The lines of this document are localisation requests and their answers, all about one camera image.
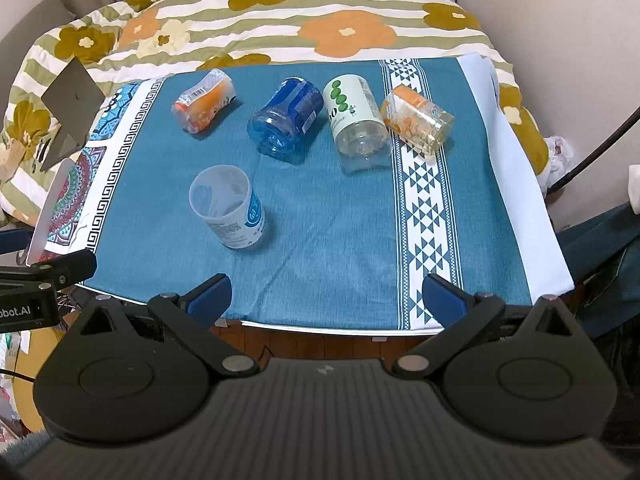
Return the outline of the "white blue labelled plastic cup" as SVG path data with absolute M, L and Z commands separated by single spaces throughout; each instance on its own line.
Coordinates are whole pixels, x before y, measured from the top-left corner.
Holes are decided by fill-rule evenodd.
M 189 188 L 189 203 L 230 249 L 256 244 L 265 229 L 265 211 L 247 174 L 237 166 L 217 165 L 201 171 Z

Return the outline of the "orange clear plastic cup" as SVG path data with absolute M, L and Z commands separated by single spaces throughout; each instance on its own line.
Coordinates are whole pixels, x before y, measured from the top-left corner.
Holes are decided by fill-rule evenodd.
M 454 116 L 403 84 L 386 96 L 381 115 L 387 128 L 426 157 L 437 154 L 454 126 Z

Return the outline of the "orange labelled plastic cup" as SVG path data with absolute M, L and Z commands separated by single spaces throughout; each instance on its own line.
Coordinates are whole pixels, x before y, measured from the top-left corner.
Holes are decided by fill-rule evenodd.
M 171 105 L 171 113 L 184 131 L 204 131 L 218 113 L 236 97 L 232 79 L 219 68 L 210 70 L 195 86 L 183 91 Z

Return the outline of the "green white labelled plastic cup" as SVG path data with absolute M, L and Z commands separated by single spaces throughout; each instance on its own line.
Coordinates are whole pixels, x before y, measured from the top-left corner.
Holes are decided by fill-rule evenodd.
M 390 135 L 368 82 L 356 74 L 331 79 L 323 89 L 334 144 L 346 171 L 384 165 Z

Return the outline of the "blue patterned table cloth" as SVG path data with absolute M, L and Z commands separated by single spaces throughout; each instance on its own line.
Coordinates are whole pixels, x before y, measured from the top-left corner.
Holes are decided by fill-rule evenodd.
M 299 164 L 258 152 L 248 118 L 285 78 L 326 84 L 344 74 L 363 77 L 377 100 L 403 85 L 448 110 L 444 146 L 426 158 L 396 139 L 380 168 L 345 174 L 319 117 Z M 230 77 L 238 96 L 202 136 L 170 110 L 198 74 L 137 81 L 108 98 L 52 184 L 37 254 L 89 248 L 98 267 L 88 289 L 139 302 L 223 273 L 228 318 L 316 333 L 437 333 L 422 299 L 430 273 L 514 304 L 572 289 L 487 58 L 247 66 Z M 192 182 L 217 165 L 241 168 L 265 213 L 249 248 L 224 247 L 190 206 Z

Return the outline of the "white plastic bag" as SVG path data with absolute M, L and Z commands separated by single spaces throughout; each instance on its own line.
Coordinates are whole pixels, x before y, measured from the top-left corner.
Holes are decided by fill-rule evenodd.
M 541 174 L 541 185 L 550 188 L 573 168 L 574 150 L 562 136 L 548 136 L 549 159 Z

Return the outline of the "grey open laptop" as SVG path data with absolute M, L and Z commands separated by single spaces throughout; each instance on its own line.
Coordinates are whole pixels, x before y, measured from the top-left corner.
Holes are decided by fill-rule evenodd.
M 84 64 L 72 58 L 41 99 L 60 125 L 39 159 L 40 169 L 48 171 L 84 147 L 105 96 Z

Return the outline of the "black tripod leg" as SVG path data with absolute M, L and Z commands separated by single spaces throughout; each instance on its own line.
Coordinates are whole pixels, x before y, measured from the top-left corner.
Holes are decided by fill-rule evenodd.
M 615 129 L 593 152 L 586 156 L 576 167 L 570 170 L 567 174 L 554 182 L 548 193 L 553 194 L 565 188 L 570 182 L 577 178 L 583 171 L 591 166 L 596 160 L 598 160 L 604 153 L 606 153 L 612 146 L 617 143 L 638 121 L 640 120 L 640 107 L 637 107 L 630 116 Z

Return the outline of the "floral striped bed quilt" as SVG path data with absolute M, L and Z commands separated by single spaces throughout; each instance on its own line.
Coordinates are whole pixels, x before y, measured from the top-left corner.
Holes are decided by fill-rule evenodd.
M 539 180 L 549 151 L 523 106 L 512 66 L 454 0 L 124 0 L 48 26 L 20 57 L 2 101 L 1 207 L 34 224 L 54 171 L 44 153 L 58 121 L 42 95 L 71 60 L 106 96 L 136 80 L 203 68 L 478 53 L 494 64 L 500 105 Z

